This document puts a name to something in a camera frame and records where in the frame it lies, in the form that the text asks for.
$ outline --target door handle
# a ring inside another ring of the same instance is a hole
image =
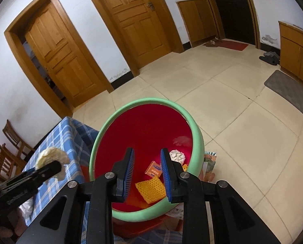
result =
[[[152,11],[155,10],[154,4],[152,2],[147,3],[147,7],[149,7]]]

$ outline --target wooden chair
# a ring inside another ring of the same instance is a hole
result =
[[[6,181],[11,178],[14,167],[16,167],[15,176],[20,174],[24,169],[26,162],[14,156],[5,144],[0,145],[0,180]]]
[[[29,161],[30,153],[35,152],[35,150],[28,145],[13,129],[11,123],[9,120],[7,120],[7,123],[5,124],[4,129],[2,132],[5,134],[7,139],[18,149],[18,153],[16,155],[17,158],[20,159],[21,154],[25,155],[25,161]]]

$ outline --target yellow sponge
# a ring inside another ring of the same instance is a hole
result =
[[[148,204],[166,196],[165,186],[157,176],[148,181],[137,182],[136,188]]]
[[[187,165],[187,164],[184,164],[184,165],[182,166],[182,168],[183,168],[183,171],[187,171],[188,165]]]

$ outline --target wall cabinet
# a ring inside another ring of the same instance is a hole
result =
[[[206,42],[208,38],[218,37],[208,0],[185,0],[176,3],[184,20],[192,47]]]
[[[280,27],[280,66],[303,81],[303,29],[286,22]]]

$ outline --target dark door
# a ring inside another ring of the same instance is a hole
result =
[[[247,0],[216,0],[226,38],[255,45]]]

